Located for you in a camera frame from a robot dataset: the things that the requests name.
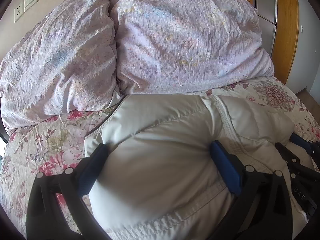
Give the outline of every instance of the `beige jacket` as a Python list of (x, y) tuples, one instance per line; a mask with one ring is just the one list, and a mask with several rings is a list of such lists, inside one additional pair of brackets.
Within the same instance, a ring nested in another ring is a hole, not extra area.
[(209, 155), (218, 139), (244, 165), (283, 172), (296, 236), (305, 214), (274, 147), (280, 141), (313, 168), (307, 153), (288, 143), (293, 127), (275, 109), (235, 97), (127, 96), (85, 138), (87, 156), (100, 143), (111, 147), (89, 194), (93, 214), (112, 239), (206, 239), (233, 200)]

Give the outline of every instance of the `pillowcase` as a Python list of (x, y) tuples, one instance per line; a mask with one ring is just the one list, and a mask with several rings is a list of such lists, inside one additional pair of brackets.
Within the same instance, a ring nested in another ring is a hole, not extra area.
[(246, 0), (110, 0), (126, 94), (187, 93), (272, 76)]
[(7, 130), (119, 102), (109, 5), (109, 0), (65, 0), (8, 52), (0, 65)]

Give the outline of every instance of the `floor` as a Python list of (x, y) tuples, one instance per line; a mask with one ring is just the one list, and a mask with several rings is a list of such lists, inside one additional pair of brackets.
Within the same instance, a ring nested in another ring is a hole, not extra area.
[(320, 124), (320, 106), (308, 93), (307, 90), (302, 90), (296, 95), (310, 111), (316, 121)]

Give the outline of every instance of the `down vest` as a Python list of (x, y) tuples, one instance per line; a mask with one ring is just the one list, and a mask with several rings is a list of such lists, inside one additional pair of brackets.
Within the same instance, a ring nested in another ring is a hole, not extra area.
[(93, 214), (112, 239), (206, 239), (233, 200), (209, 156), (219, 140), (244, 165), (283, 172), (295, 237), (305, 213), (274, 147), (281, 142), (313, 168), (307, 153), (288, 143), (293, 128), (277, 110), (235, 97), (127, 96), (85, 138), (87, 156), (100, 143), (111, 149), (89, 194)]

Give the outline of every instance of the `floral bed sheet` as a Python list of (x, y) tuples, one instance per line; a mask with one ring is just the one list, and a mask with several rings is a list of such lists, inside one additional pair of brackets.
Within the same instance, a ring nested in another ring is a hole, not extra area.
[[(320, 140), (320, 127), (303, 103), (275, 77), (259, 77), (225, 87), (187, 93), (190, 95), (228, 95), (271, 106), (285, 113), (295, 124), (295, 132), (306, 140)], [(116, 106), (97, 112), (53, 116), (35, 126), (17, 129), (5, 149), (0, 171), (0, 204), (17, 229), (26, 235), (26, 213), (35, 174), (60, 174), (75, 167), (84, 157), (84, 136)], [(66, 203), (58, 200), (70, 228), (77, 231)], [(90, 209), (87, 196), (84, 202)]]

